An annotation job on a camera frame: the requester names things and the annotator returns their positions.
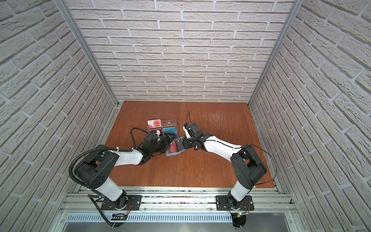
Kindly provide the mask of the blue leather card holder wallet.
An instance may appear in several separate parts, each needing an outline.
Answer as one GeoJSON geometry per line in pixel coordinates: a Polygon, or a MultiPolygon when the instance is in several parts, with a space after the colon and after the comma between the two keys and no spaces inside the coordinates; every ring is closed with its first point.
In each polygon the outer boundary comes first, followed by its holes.
{"type": "Polygon", "coordinates": [[[171,144],[169,149],[165,152],[166,157],[175,156],[178,154],[181,154],[186,151],[184,145],[183,145],[183,139],[184,137],[180,137],[176,140],[174,140],[171,144]]]}

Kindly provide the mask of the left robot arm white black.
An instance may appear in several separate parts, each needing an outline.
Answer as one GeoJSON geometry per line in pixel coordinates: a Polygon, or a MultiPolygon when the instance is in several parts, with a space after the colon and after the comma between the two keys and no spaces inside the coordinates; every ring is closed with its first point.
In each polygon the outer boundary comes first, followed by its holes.
{"type": "Polygon", "coordinates": [[[151,132],[138,148],[124,150],[99,145],[75,158],[70,164],[69,175],[76,183],[114,203],[116,208],[123,208],[127,204],[127,194],[110,178],[113,168],[122,165],[143,165],[154,154],[165,153],[171,142],[169,135],[151,132]]]}

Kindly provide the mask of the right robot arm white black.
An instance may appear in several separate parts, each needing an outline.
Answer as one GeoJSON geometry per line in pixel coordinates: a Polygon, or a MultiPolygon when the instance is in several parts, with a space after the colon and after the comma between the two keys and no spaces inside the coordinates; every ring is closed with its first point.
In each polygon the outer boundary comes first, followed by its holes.
{"type": "Polygon", "coordinates": [[[212,134],[204,134],[195,123],[183,126],[186,138],[185,149],[194,148],[219,155],[230,161],[237,182],[229,193],[229,203],[236,208],[249,191],[264,177],[267,168],[252,145],[239,146],[218,139],[212,134]]]}

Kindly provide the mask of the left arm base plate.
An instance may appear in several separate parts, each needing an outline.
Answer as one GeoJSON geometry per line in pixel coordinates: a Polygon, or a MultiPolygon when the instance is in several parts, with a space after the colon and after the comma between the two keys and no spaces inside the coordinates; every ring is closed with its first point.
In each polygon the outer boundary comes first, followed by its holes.
{"type": "Polygon", "coordinates": [[[105,197],[101,206],[101,210],[124,210],[138,211],[141,205],[142,195],[126,195],[119,197],[116,201],[111,201],[105,197]]]}

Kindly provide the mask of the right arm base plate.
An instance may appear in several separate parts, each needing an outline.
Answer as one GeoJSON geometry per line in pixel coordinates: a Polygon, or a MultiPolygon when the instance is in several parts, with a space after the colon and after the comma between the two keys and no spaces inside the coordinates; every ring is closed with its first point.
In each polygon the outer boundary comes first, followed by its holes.
{"type": "Polygon", "coordinates": [[[254,203],[250,195],[246,195],[241,201],[232,196],[217,195],[215,197],[217,211],[254,211],[254,203]]]}

